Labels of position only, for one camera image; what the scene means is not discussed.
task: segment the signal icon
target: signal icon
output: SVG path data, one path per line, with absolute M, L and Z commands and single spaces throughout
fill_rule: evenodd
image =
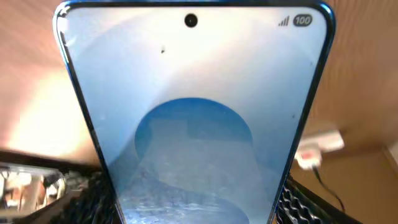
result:
M 289 16 L 287 16 L 284 20 L 282 20 L 278 26 L 287 26 L 289 24 Z

